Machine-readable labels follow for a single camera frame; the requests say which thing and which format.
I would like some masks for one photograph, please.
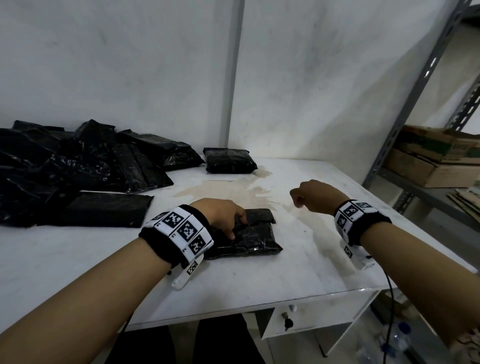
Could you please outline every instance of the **person's left arm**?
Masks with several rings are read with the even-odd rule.
[[[247,223],[232,201],[190,206],[230,237],[235,215]],[[144,239],[133,240],[3,332],[0,363],[91,362],[170,268]]]

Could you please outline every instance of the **pile of black packages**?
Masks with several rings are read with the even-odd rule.
[[[272,224],[275,224],[272,212],[268,208],[247,209],[248,225],[235,218],[235,240],[230,240],[218,229],[214,229],[213,246],[208,249],[205,259],[228,256],[251,256],[278,254],[283,249],[275,242]]]
[[[140,226],[151,197],[80,192],[132,193],[173,184],[135,145],[119,144],[114,129],[95,120],[75,132],[24,121],[0,129],[0,222]]]
[[[198,167],[203,159],[188,144],[153,134],[137,134],[130,129],[117,134],[122,143],[135,143],[138,149],[163,170]]]
[[[204,148],[207,171],[210,173],[252,173],[256,163],[245,149]]]

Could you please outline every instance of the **stack of cardboard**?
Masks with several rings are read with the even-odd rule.
[[[455,194],[448,194],[463,211],[480,222],[480,189],[469,188],[466,191],[455,190]]]
[[[406,125],[384,166],[423,187],[471,187],[480,175],[480,135]]]

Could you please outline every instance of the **desk drawer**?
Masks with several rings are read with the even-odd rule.
[[[349,291],[328,294],[315,301],[295,305],[294,311],[288,305],[255,312],[262,339],[312,330],[354,321],[375,298],[377,291]],[[285,331],[286,313],[293,321],[293,327]]]

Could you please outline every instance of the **forearm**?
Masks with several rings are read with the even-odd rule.
[[[89,363],[170,270],[141,238],[0,335],[2,363]]]
[[[480,279],[395,225],[372,225],[361,245],[449,345],[480,324]]]

